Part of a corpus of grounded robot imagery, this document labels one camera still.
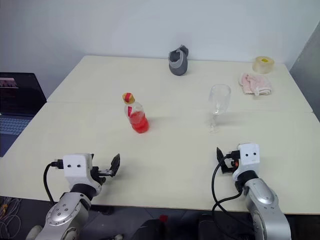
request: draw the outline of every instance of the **white table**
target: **white table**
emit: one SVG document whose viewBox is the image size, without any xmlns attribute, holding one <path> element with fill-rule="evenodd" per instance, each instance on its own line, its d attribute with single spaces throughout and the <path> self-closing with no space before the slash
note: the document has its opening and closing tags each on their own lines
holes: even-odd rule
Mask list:
<svg viewBox="0 0 320 240">
<path fill-rule="evenodd" d="M 210 210 L 216 147 L 225 153 L 255 142 L 259 176 L 277 193 L 282 211 L 320 214 L 320 124 L 313 113 L 228 112 L 220 118 L 220 132 L 212 134 L 205 110 L 171 110 L 150 108 L 150 130 L 137 134 L 117 105 L 49 102 L 0 160 L 0 195 L 48 200 L 43 171 L 53 159 L 94 153 L 94 166 L 108 168 L 120 153 L 117 176 L 107 180 L 94 204 Z M 48 185 L 56 201 L 69 190 L 63 171 L 54 168 Z M 219 199 L 236 193 L 230 175 L 217 175 L 216 192 Z M 246 211 L 243 198 L 224 206 Z"/>
<path fill-rule="evenodd" d="M 145 108 L 174 104 L 176 108 L 198 109 L 207 102 L 214 84 L 227 84 L 232 89 L 231 112 L 312 112 L 284 64 L 275 65 L 266 74 L 273 86 L 272 94 L 259 97 L 244 95 L 238 83 L 241 73 L 253 72 L 250 62 L 190 60 L 183 76 L 173 75 L 168 64 L 167 59 L 85 56 L 48 102 L 122 108 L 122 94 L 131 92 Z"/>
</svg>

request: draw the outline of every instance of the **white wall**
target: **white wall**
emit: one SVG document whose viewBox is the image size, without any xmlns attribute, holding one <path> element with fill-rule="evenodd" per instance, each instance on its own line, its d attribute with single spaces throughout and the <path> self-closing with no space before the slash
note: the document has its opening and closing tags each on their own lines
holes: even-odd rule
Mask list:
<svg viewBox="0 0 320 240">
<path fill-rule="evenodd" d="M 84 55 L 252 61 L 290 68 L 319 0 L 2 0 L 0 71 L 34 72 L 48 97 Z"/>
</svg>

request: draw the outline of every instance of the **bottle cap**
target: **bottle cap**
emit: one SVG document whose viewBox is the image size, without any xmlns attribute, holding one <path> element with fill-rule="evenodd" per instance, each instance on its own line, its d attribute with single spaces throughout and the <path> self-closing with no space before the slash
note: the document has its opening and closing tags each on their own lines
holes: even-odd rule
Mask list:
<svg viewBox="0 0 320 240">
<path fill-rule="evenodd" d="M 135 98 L 130 92 L 124 93 L 122 98 L 125 104 L 133 104 L 135 102 Z"/>
</svg>

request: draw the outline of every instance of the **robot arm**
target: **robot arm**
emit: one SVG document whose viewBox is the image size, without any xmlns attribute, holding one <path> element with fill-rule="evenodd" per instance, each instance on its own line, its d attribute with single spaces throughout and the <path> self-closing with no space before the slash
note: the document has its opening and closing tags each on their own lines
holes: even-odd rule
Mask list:
<svg viewBox="0 0 320 240">
<path fill-rule="evenodd" d="M 217 149 L 217 157 L 223 158 Z M 258 144 L 239 144 L 233 151 L 232 167 L 224 165 L 223 173 L 233 172 L 236 188 L 243 189 L 245 204 L 252 220 L 256 240 L 290 240 L 291 231 L 287 218 L 279 208 L 277 194 L 258 177 L 260 149 Z"/>
<path fill-rule="evenodd" d="M 120 155 L 116 155 L 109 170 L 100 171 L 92 166 L 93 154 L 65 155 L 64 175 L 69 182 L 70 192 L 65 192 L 47 213 L 45 225 L 35 240 L 75 240 L 86 224 L 91 200 L 101 192 L 104 176 L 113 177 L 120 166 Z"/>
</svg>

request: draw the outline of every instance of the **black cable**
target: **black cable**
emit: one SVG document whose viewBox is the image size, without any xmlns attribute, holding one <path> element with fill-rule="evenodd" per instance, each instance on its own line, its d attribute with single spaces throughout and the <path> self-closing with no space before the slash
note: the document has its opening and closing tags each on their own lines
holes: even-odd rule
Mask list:
<svg viewBox="0 0 320 240">
<path fill-rule="evenodd" d="M 230 218 L 236 220 L 237 222 L 243 224 L 244 226 L 250 228 L 251 230 L 253 230 L 253 226 L 248 224 L 247 222 L 245 221 L 242 221 L 241 219 L 238 219 L 236 218 L 235 216 L 231 215 L 226 209 L 224 209 L 223 206 L 220 205 L 217 197 L 216 197 L 216 193 L 215 193 L 215 178 L 216 178 L 216 174 L 217 174 L 217 171 L 218 169 L 220 168 L 220 166 L 224 163 L 225 159 L 228 158 L 228 155 L 224 156 L 218 163 L 218 165 L 216 166 L 216 168 L 214 169 L 214 172 L 213 172 L 213 175 L 212 175 L 212 181 L 211 181 L 211 191 L 212 191 L 212 196 L 213 196 L 213 199 L 215 201 L 215 204 L 217 206 L 219 206 L 219 208 L 226 214 L 228 215 Z"/>
<path fill-rule="evenodd" d="M 55 205 L 55 201 L 54 199 L 52 198 L 52 195 L 49 191 L 49 188 L 48 188 L 48 183 L 47 183 L 47 173 L 48 173 L 48 170 L 49 168 L 52 166 L 52 163 L 49 163 L 46 167 L 45 167 L 45 170 L 44 170 L 44 173 L 43 173 L 43 185 L 44 185 L 44 188 L 45 188 L 45 191 L 46 191 L 46 194 L 48 195 L 49 197 L 49 200 L 50 200 L 50 203 L 51 205 Z"/>
<path fill-rule="evenodd" d="M 229 200 L 233 200 L 233 199 L 236 199 L 236 198 L 240 197 L 241 194 L 242 194 L 242 191 L 239 192 L 237 195 L 234 195 L 234 196 L 231 196 L 231 197 L 226 197 L 226 198 L 224 198 L 224 199 L 216 202 L 216 203 L 213 205 L 213 208 L 212 208 L 212 219 L 213 219 L 213 222 L 215 223 L 216 227 L 217 227 L 224 235 L 226 235 L 227 237 L 229 237 L 229 238 L 231 238 L 231 239 L 234 239 L 234 240 L 239 240 L 239 239 L 236 238 L 236 237 L 234 237 L 234 236 L 232 236 L 232 235 L 230 235 L 229 233 L 227 233 L 227 232 L 218 224 L 218 222 L 217 222 L 217 220 L 216 220 L 216 216 L 215 216 L 215 208 L 216 208 L 219 204 L 221 204 L 221 203 L 223 203 L 223 202 L 226 202 L 226 201 L 229 201 Z"/>
</svg>

